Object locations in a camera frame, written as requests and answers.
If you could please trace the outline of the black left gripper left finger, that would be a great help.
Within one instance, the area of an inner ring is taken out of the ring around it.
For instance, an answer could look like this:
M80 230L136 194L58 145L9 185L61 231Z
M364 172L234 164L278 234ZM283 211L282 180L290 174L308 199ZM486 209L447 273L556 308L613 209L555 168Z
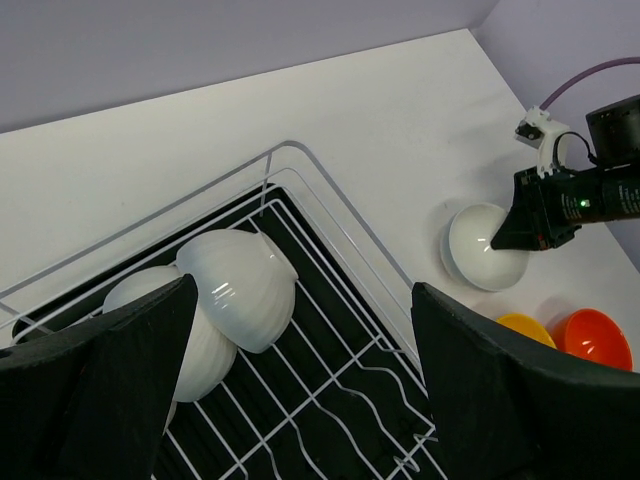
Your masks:
M192 276L1 351L4 479L148 479L192 329Z

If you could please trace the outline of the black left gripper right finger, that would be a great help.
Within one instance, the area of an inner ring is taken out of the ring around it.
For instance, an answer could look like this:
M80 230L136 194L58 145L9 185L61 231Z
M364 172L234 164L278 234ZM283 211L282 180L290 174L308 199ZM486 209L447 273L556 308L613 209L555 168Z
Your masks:
M427 283L411 319L450 479L636 479L639 376L547 347Z

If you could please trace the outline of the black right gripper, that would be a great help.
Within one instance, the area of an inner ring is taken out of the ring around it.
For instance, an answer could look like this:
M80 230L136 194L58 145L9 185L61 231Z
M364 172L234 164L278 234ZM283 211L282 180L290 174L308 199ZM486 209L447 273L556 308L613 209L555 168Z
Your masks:
M586 224L605 221L604 171L544 178L534 168L514 175L510 210L491 240L494 250L534 251L558 248Z

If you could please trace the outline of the white ribbed ceramic bowl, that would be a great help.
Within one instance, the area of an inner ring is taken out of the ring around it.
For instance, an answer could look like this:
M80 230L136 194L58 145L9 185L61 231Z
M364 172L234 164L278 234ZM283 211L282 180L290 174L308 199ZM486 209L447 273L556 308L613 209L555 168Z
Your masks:
M262 353L289 325L299 276L265 233L205 232L178 250L176 266L193 276L202 308L241 349Z

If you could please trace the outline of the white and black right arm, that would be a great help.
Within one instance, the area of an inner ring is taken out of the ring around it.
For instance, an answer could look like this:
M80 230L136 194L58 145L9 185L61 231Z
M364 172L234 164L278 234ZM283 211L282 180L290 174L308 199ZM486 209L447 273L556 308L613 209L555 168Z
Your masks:
M639 97L586 115L589 139L531 108L516 137L537 147L537 165L514 174L512 206L495 250L545 251L584 225L639 217Z

